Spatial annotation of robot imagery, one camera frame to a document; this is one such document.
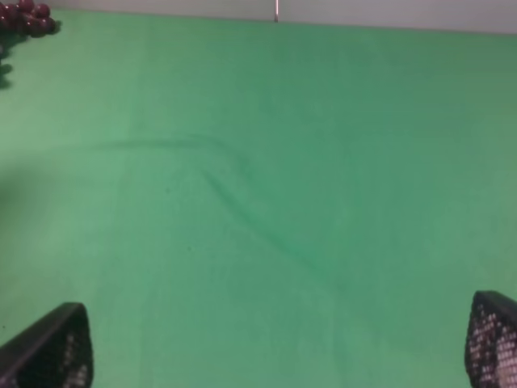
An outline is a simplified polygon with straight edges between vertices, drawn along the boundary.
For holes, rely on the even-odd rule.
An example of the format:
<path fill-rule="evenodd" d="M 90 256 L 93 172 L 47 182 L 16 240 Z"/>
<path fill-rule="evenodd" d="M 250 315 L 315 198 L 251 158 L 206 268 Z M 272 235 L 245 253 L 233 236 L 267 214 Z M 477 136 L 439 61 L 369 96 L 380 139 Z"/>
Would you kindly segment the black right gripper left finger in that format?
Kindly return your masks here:
<path fill-rule="evenodd" d="M 91 387 L 94 353 L 86 307 L 66 302 L 1 346 L 2 387 Z"/>

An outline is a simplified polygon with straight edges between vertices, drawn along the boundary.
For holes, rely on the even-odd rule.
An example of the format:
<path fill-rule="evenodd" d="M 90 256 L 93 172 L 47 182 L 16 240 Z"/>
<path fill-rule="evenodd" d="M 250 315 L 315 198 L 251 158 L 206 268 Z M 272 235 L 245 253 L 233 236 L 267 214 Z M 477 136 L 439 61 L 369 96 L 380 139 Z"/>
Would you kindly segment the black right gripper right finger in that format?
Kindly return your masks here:
<path fill-rule="evenodd" d="M 464 366 L 471 387 L 516 386 L 516 301 L 477 291 L 469 314 Z"/>

